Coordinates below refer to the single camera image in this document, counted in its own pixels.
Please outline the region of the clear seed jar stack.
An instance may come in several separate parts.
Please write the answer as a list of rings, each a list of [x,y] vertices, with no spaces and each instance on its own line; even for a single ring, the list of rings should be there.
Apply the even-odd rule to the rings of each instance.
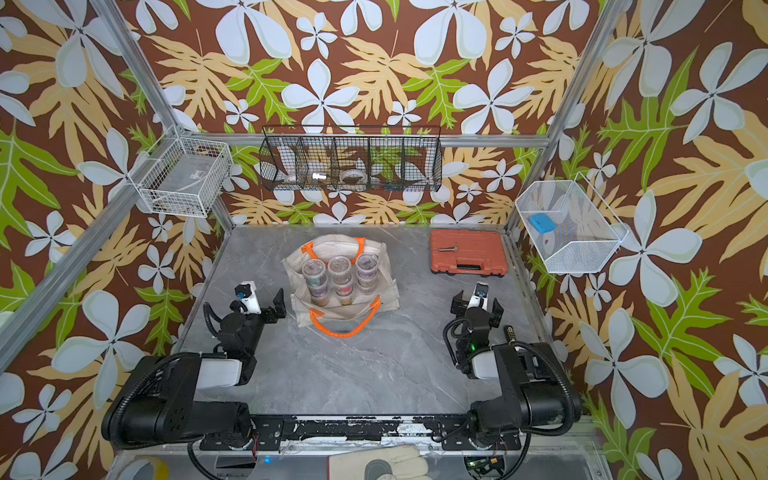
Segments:
[[[371,253],[363,253],[356,260],[357,285],[362,294],[370,295],[376,289],[378,283],[378,261],[378,256]]]
[[[340,304],[351,305],[354,292],[351,260],[345,256],[333,257],[327,264],[327,270]]]
[[[309,259],[302,265],[301,273],[306,282],[311,302],[317,306],[326,306],[329,302],[329,280],[326,264],[319,259]]]

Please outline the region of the beige canvas bag orange handles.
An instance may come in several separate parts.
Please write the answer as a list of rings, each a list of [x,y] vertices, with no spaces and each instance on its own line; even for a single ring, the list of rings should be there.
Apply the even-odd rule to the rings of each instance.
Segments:
[[[387,246],[364,237],[317,237],[282,260],[300,327],[344,339],[400,307]]]

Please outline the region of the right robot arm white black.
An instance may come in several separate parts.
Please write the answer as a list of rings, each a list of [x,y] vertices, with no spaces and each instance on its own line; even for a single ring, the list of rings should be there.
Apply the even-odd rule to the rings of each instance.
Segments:
[[[510,325],[504,342],[491,343],[504,309],[488,298],[486,284],[477,284],[469,299],[455,295],[450,313],[454,319],[442,336],[454,367],[470,379],[496,380],[500,388],[498,397],[470,407],[465,429],[473,441],[488,444],[521,432],[560,436],[580,420],[581,401],[548,343],[520,341]]]

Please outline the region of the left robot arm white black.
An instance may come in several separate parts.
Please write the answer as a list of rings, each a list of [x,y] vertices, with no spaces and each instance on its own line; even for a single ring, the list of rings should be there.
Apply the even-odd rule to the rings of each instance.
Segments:
[[[264,328],[286,315],[283,289],[271,306],[262,307],[252,282],[236,286],[230,312],[223,318],[204,303],[206,328],[217,341],[213,350],[140,360],[102,420],[102,437],[117,450],[207,437],[228,447],[247,446],[253,438],[247,404],[202,401],[195,394],[247,384],[257,365],[256,349]]]

